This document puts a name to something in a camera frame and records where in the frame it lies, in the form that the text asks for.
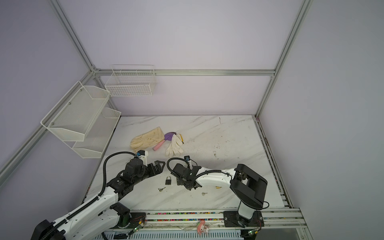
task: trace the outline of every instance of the white glove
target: white glove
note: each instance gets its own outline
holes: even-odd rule
[[[184,152],[184,150],[180,147],[182,144],[183,141],[181,141],[180,134],[173,134],[172,141],[166,150],[166,157],[171,158],[173,157],[173,154],[175,154],[175,156],[180,156],[180,154]]]

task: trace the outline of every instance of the padlock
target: padlock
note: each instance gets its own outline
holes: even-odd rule
[[[168,176],[167,179],[166,179],[166,185],[170,185],[170,176]]]

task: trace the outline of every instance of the table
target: table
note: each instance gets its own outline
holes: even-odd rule
[[[129,147],[132,138],[156,127],[161,127],[164,133],[180,133],[184,140],[184,153],[181,157],[189,155],[199,166],[230,169],[239,163],[247,165],[268,181],[265,201],[270,203],[270,208],[284,207],[251,115],[121,117],[86,200],[101,190],[103,162],[106,157],[115,152],[132,151]],[[166,141],[157,151],[147,148],[148,163],[156,160],[167,162],[165,150],[169,144]],[[125,169],[131,158],[131,155],[120,154],[109,159],[106,168],[107,182]],[[171,168],[177,162],[173,160],[170,163]],[[165,185],[167,176],[171,176],[171,185]],[[163,187],[166,188],[160,192],[158,188]],[[229,188],[224,187],[217,189],[215,186],[205,186],[189,191],[184,186],[177,185],[176,178],[165,167],[162,174],[135,185],[133,191],[120,202],[131,210],[192,210],[235,209],[240,200]]]

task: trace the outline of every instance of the pink handle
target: pink handle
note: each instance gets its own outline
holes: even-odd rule
[[[157,149],[159,149],[159,147],[161,147],[161,145],[163,145],[163,143],[165,142],[165,139],[161,142],[159,142],[156,146],[153,147],[153,151],[156,151]]]

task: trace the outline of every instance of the beige glove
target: beige glove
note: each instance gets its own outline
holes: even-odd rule
[[[180,153],[183,153],[184,150],[181,148],[181,145],[183,144],[183,141],[181,141],[180,134],[173,135],[172,141],[169,144],[169,147],[166,150],[166,156],[171,158],[173,157],[173,154],[175,156],[180,156]]]
[[[144,150],[147,147],[158,144],[162,140],[164,140],[164,133],[160,127],[157,127],[132,139],[131,148],[137,152],[138,150]]]

